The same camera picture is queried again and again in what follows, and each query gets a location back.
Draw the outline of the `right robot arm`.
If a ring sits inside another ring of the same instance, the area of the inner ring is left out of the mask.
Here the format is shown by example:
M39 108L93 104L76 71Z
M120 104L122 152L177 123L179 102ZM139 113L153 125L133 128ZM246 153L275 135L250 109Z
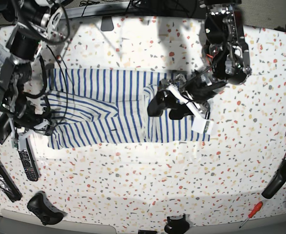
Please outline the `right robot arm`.
M15 27L5 46L0 44L0 143L12 136L13 147L22 150L33 132L50 135L55 125L50 107L36 113L32 100L47 99L47 75L41 56L43 44L60 45L68 40L57 31L62 17L67 17L59 0L43 4L35 0L0 0L0 13L9 13ZM39 60L42 89L37 94L24 90L32 76L32 62Z

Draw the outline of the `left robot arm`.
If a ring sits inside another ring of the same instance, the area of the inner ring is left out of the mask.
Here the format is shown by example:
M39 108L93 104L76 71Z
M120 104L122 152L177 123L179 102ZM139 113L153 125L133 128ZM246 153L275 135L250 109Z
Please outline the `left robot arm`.
M252 69L242 13L237 8L241 1L200 0L198 4L207 11L202 49L207 65L188 77L177 73L171 79L162 79L147 112L149 117L160 117L169 110L171 120L193 117L192 131L210 135L214 122L208 101L228 83L243 84Z

